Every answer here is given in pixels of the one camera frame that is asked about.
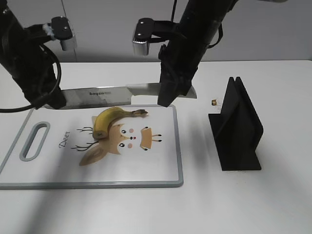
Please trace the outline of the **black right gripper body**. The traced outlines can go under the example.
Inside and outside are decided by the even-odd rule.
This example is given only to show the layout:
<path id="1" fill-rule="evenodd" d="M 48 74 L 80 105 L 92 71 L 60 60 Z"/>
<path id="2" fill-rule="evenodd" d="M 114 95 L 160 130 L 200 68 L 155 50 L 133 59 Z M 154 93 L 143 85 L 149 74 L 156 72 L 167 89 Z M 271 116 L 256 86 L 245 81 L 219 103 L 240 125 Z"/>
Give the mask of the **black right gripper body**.
<path id="1" fill-rule="evenodd" d="M 191 84 L 199 64 L 199 38 L 172 36 L 158 54 L 161 83 Z"/>

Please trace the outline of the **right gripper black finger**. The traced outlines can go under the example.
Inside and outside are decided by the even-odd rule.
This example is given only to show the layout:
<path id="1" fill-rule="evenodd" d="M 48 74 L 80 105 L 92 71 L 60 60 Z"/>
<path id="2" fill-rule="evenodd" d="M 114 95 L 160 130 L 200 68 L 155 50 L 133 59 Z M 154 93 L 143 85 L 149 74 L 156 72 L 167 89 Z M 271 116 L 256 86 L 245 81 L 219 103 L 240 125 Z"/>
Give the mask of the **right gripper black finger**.
<path id="1" fill-rule="evenodd" d="M 178 98 L 193 98 L 194 89 L 192 86 L 192 81 L 187 78 L 179 78 L 178 85 Z"/>
<path id="2" fill-rule="evenodd" d="M 159 83 L 157 103 L 160 106 L 169 106 L 178 96 L 178 80 L 170 73 L 161 73 Z"/>

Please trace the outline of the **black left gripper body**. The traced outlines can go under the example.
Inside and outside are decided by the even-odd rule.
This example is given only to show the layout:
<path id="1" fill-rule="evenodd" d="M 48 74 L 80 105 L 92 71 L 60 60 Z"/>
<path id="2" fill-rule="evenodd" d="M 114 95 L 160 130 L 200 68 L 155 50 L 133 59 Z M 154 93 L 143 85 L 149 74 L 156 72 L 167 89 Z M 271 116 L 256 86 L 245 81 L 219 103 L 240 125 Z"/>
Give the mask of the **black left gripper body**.
<path id="1" fill-rule="evenodd" d="M 13 62 L 16 68 L 13 78 L 26 98 L 38 98 L 60 89 L 60 73 L 55 76 L 53 68 L 53 63 L 60 67 L 59 59 L 45 45 L 29 41 L 18 44 Z"/>

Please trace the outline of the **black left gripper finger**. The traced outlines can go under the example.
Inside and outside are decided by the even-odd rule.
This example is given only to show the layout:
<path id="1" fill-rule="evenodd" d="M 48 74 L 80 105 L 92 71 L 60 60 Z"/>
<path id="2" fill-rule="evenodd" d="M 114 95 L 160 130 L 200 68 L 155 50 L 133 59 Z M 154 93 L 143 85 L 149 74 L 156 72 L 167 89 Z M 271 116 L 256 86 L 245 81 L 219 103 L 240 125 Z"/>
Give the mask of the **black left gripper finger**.
<path id="1" fill-rule="evenodd" d="M 66 105 L 66 98 L 61 89 L 56 89 L 52 93 L 40 94 L 38 98 L 34 100 L 34 107 L 39 109 L 45 104 L 49 105 L 53 109 L 60 109 Z"/>

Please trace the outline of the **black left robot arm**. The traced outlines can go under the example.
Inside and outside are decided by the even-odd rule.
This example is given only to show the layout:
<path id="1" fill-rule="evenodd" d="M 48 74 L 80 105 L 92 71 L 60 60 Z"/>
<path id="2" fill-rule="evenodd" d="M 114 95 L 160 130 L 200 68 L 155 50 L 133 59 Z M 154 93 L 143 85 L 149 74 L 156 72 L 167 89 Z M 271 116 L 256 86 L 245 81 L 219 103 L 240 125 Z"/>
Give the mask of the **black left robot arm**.
<path id="1" fill-rule="evenodd" d="M 2 109 L 2 113 L 66 105 L 60 88 L 61 67 L 57 56 L 45 45 L 52 37 L 41 24 L 24 28 L 7 2 L 0 4 L 0 63 L 29 101 L 26 107 Z"/>

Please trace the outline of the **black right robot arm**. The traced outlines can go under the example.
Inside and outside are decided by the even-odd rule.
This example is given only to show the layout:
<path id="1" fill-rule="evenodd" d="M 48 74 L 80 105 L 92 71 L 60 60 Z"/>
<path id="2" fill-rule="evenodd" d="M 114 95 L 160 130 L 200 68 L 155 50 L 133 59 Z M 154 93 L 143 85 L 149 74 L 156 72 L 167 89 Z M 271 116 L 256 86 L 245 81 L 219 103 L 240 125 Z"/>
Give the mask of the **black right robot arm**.
<path id="1" fill-rule="evenodd" d="M 168 107 L 179 95 L 187 95 L 192 79 L 213 37 L 235 0 L 190 0 L 175 27 L 178 37 L 161 46 L 160 90 L 157 103 Z"/>

